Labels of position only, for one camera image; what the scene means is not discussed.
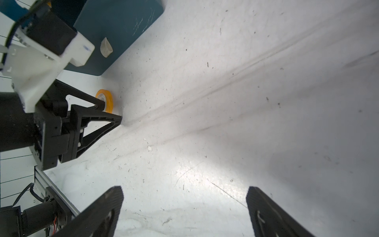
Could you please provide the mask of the teal drawer cabinet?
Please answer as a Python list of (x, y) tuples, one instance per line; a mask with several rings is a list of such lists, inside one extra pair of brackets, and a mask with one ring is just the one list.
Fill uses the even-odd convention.
[(27, 27), (47, 11), (53, 12), (94, 46), (86, 64), (69, 63), (65, 70), (102, 75), (164, 12), (162, 1), (45, 1), (21, 23)]

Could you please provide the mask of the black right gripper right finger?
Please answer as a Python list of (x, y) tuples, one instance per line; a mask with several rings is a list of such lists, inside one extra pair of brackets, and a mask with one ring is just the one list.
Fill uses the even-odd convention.
[(250, 187), (246, 202), (256, 237), (313, 236), (260, 188)]

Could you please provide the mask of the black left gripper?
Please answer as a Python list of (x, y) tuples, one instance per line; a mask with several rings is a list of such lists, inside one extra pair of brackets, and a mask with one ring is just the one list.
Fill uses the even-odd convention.
[[(94, 104), (73, 105), (66, 97)], [(118, 127), (122, 116), (103, 112), (105, 102), (55, 80), (37, 102), (34, 112), (35, 134), (32, 154), (40, 170), (48, 170), (77, 159), (100, 138)]]

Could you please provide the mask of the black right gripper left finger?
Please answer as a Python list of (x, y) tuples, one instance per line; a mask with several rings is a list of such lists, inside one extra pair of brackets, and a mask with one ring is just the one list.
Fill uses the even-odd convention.
[(112, 237), (123, 203), (121, 186), (109, 188), (53, 237)]

